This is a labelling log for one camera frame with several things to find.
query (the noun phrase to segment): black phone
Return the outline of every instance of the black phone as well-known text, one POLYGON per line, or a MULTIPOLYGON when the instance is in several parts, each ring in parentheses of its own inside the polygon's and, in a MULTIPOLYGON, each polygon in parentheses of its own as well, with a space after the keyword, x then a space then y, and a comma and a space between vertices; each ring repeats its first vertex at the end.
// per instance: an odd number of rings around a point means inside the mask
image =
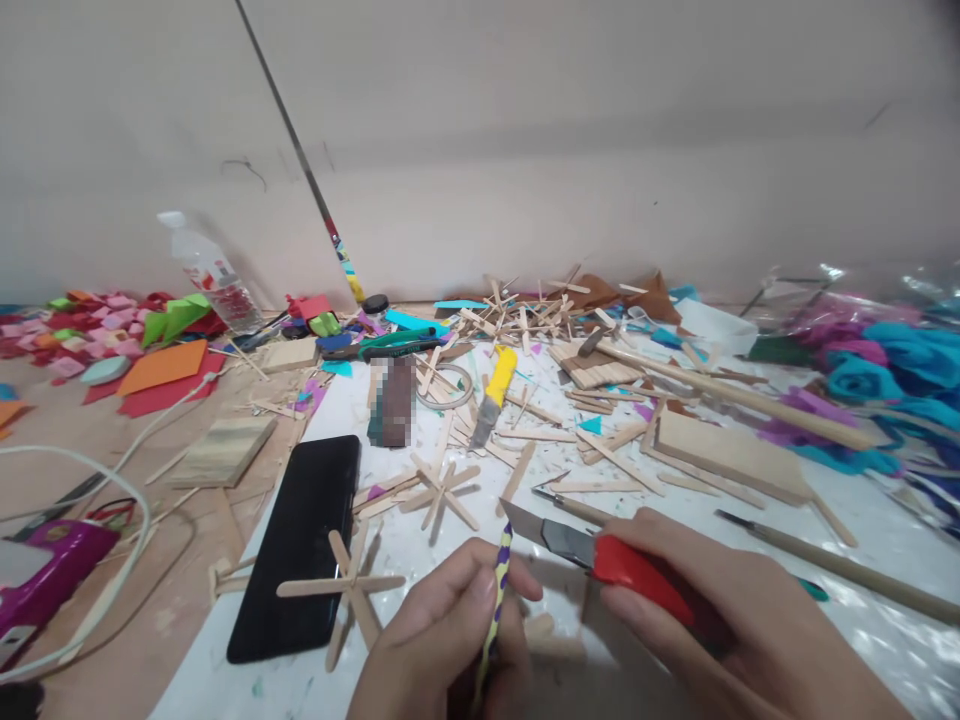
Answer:
POLYGON ((350 544, 359 471, 356 435, 293 449, 227 645, 227 662, 267 660, 330 642, 340 596, 279 598, 277 586, 336 577, 328 535, 338 530, 350 544))

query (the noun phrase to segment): popsicle stick cross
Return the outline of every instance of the popsicle stick cross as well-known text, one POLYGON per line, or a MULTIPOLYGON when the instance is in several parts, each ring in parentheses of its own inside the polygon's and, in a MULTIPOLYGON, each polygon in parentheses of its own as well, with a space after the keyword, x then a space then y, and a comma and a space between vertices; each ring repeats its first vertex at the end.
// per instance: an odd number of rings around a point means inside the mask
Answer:
POLYGON ((367 542, 369 527, 369 520, 360 523, 360 530, 354 540, 352 556, 347 551, 346 545, 343 544, 340 533, 336 530, 330 531, 330 548, 333 550, 333 556, 337 561, 342 577, 318 580, 288 580, 277 587, 277 597, 284 598, 343 593, 340 602, 347 610, 348 621, 341 623, 338 620, 333 626, 333 635, 330 638, 330 646, 327 650, 328 672, 332 671, 337 664, 337 657, 343 646, 344 635, 349 624, 350 611, 357 618, 363 641, 366 643, 367 650, 370 650, 380 635, 380 623, 367 595, 402 587, 407 581, 405 577, 400 575, 360 575, 363 549, 367 542))
POLYGON ((416 497, 407 500, 407 502, 400 506, 400 511, 410 512, 412 510, 422 508, 427 503, 430 503, 430 509, 427 511, 427 515, 423 519, 423 525, 420 526, 421 530, 426 530, 427 526, 429 526, 437 516, 437 511, 440 509, 440 503, 446 502, 450 508, 460 516, 460 519, 469 525, 474 532, 479 531, 480 524, 451 491, 459 485, 465 483, 470 478, 475 477, 480 472, 480 468, 478 466, 473 466, 462 473, 455 474, 456 463, 450 463, 450 467, 447 468, 447 473, 444 475, 443 480, 441 481, 439 467, 430 467, 419 456, 417 456, 416 453, 411 453, 410 458, 413 460, 413 464, 417 466, 417 469, 420 470, 420 474, 423 476, 426 482, 431 485, 431 487, 427 488, 416 497))

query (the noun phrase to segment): white cable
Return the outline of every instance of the white cable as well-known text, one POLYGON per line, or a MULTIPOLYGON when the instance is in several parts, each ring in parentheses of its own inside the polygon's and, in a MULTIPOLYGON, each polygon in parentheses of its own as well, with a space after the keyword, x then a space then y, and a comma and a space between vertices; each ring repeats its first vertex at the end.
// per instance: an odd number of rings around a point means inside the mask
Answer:
POLYGON ((5 673, 0 673, 0 683, 5 683, 10 680, 15 680, 17 678, 23 677, 34 670, 48 665, 56 660, 59 660, 61 657, 69 653, 74 648, 80 647, 83 642, 90 637, 90 634, 96 629, 100 624, 100 621, 103 620, 104 616, 110 611, 110 608, 113 607, 113 602, 117 599, 117 596, 120 594, 120 591, 123 589, 123 586, 126 585, 127 579, 130 577, 130 572, 133 570, 133 566, 136 564, 137 560, 140 559, 140 555, 143 552, 144 547, 147 544, 147 528, 150 527, 150 522, 152 518, 150 517, 150 505, 147 503, 143 495, 140 494, 140 491, 137 490, 133 485, 128 483, 122 477, 120 477, 116 472, 101 465, 96 460, 91 460, 86 455, 81 455, 80 453, 73 452, 72 450, 66 450, 64 448, 53 447, 50 445, 21 445, 19 447, 6 448, 0 450, 0 455, 7 455, 9 453, 17 452, 28 452, 28 451, 39 451, 39 452, 52 452, 57 453, 58 455, 65 455, 67 457, 73 458, 74 460, 89 465, 97 472, 101 472, 107 478, 107 480, 112 480, 117 485, 122 487, 126 492, 130 494, 134 500, 140 505, 141 511, 143 512, 143 524, 140 528, 140 537, 137 539, 137 544, 133 548, 133 551, 130 553, 127 561, 124 563, 123 567, 120 568, 120 571, 117 573, 119 581, 115 584, 113 592, 107 598, 107 603, 104 608, 100 611, 96 619, 91 623, 87 632, 83 633, 80 637, 74 640, 69 645, 66 645, 59 650, 50 653, 38 660, 34 660, 31 663, 23 665, 21 667, 16 667, 13 670, 9 670, 5 673))
POLYGON ((10 680, 16 680, 17 678, 23 677, 24 675, 28 675, 32 673, 34 670, 38 670, 50 663, 53 663, 59 660, 60 658, 62 658, 64 655, 67 655, 72 650, 79 648, 81 645, 83 645, 86 639, 90 637, 93 631, 97 629, 97 626, 100 624, 103 618, 106 617, 107 613, 110 612, 110 608, 113 607, 113 603, 117 599, 117 596, 123 590, 123 587, 127 584, 127 580, 130 578, 130 573, 133 571, 133 566, 137 564, 137 561, 140 559, 140 555, 143 554, 143 550, 146 547, 147 538, 149 536, 149 533, 147 531, 150 528, 150 523, 152 522, 150 505, 147 503, 146 498, 144 498, 144 496, 140 493, 140 491, 137 490, 133 485, 131 485, 129 482, 127 482, 122 477, 120 477, 118 472, 120 468, 122 468, 126 464, 126 462, 130 459, 133 453, 136 452, 137 448, 140 446, 140 443, 142 443, 144 439, 146 439, 150 435, 150 432, 153 430, 154 427, 156 427, 175 408, 187 402, 190 398, 192 398, 194 395, 200 392, 206 385, 216 380, 218 376, 219 376, 219 373, 207 373, 206 375, 204 375, 203 381, 200 383, 200 385, 198 385, 192 391, 190 391, 185 396, 183 396, 180 400, 178 400, 169 408, 167 408, 155 420, 153 420, 149 425, 147 425, 147 427, 143 429, 143 432, 141 432, 137 436, 137 438, 133 441, 133 443, 131 443, 130 448, 127 450, 126 453, 124 453, 123 457, 120 458, 120 462, 118 462, 112 470, 106 467, 105 465, 98 463, 96 460, 90 459, 86 455, 83 455, 78 452, 74 452, 73 450, 67 450, 65 448, 53 447, 52 445, 19 445, 17 447, 5 448, 0 450, 0 455, 8 455, 11 453, 30 452, 30 451, 52 452, 58 455, 65 455, 66 457, 73 458, 77 462, 83 463, 84 465, 89 465, 97 472, 102 473, 104 476, 104 480, 102 483, 98 483, 95 488, 90 490, 88 493, 81 495, 80 497, 74 498, 69 501, 56 503, 54 505, 50 505, 49 507, 43 508, 41 510, 33 510, 30 512, 19 513, 17 515, 13 515, 8 518, 0 518, 0 521, 14 520, 17 518, 25 517, 27 515, 38 515, 46 510, 53 510, 56 508, 75 505, 79 501, 100 492, 103 486, 111 481, 115 482, 117 485, 123 488, 127 493, 129 493, 130 497, 136 500, 137 504, 141 508, 141 512, 143 513, 143 523, 140 526, 139 536, 137 537, 137 544, 134 546, 133 550, 130 552, 130 555, 127 557, 127 561, 123 564, 123 567, 120 568, 120 571, 115 576, 116 582, 114 583, 113 591, 107 596, 106 604, 100 610, 100 612, 95 616, 95 618, 92 620, 92 622, 90 623, 90 626, 87 628, 87 631, 82 633, 76 640, 71 642, 69 645, 65 645, 64 647, 50 653, 49 655, 45 655, 44 657, 34 660, 31 663, 28 663, 20 667, 16 667, 5 673, 0 673, 0 684, 9 682, 10 680))
MULTIPOLYGON (((137 436, 137 439, 134 440, 133 443, 131 443, 130 449, 127 450, 126 453, 124 453, 122 458, 120 458, 120 462, 118 462, 116 465, 113 466, 113 471, 120 472, 121 468, 123 468, 123 466, 127 464, 127 460, 130 459, 130 456, 133 455, 136 449, 140 446, 140 443, 142 443, 150 435, 154 427, 156 427, 167 415, 173 412, 177 407, 187 402, 190 398, 192 398, 194 395, 200 392, 204 387, 206 387, 211 382, 216 380, 217 377, 219 377, 219 375, 220 373, 207 373, 206 375, 204 375, 203 382, 201 382, 196 388, 194 388, 189 393, 187 393, 182 398, 180 398, 173 405, 171 405, 166 410, 164 410, 159 416, 157 416, 155 420, 153 420, 149 425, 147 425, 147 427, 143 429, 143 432, 141 432, 137 436)), ((10 450, 18 450, 18 449, 19 448, 10 448, 10 450)), ((97 483, 96 487, 92 488, 89 492, 86 492, 83 495, 80 495, 79 497, 75 497, 71 500, 64 500, 63 502, 54 503, 53 505, 48 505, 46 507, 42 507, 39 509, 24 510, 23 512, 15 513, 14 515, 8 515, 7 517, 0 517, 0 522, 7 522, 9 520, 19 520, 20 518, 29 517, 31 515, 39 515, 40 513, 44 513, 49 510, 59 510, 60 508, 71 507, 73 505, 76 505, 81 500, 86 500, 88 497, 96 495, 98 492, 100 492, 103 489, 103 486, 106 485, 108 481, 109 481, 109 478, 105 477, 103 482, 97 483)))

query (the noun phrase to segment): plastic bottle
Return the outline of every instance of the plastic bottle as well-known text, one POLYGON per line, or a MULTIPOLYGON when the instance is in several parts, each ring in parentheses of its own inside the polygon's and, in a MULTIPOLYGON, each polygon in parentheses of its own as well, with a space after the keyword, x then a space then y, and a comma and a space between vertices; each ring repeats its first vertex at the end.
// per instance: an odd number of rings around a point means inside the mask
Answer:
POLYGON ((159 213, 157 219, 173 232, 173 257, 231 332, 247 335, 263 327, 260 309, 220 246, 187 227, 186 216, 178 210, 159 213))

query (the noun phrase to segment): red utility knife handle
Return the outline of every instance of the red utility knife handle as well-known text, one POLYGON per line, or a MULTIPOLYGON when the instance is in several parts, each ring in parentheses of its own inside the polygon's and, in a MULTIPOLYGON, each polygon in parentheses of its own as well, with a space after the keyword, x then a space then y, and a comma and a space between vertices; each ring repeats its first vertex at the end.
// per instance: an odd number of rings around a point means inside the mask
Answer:
POLYGON ((727 654, 736 637, 713 604, 670 565, 613 535, 596 540, 593 576, 643 595, 673 615, 714 657, 727 654))

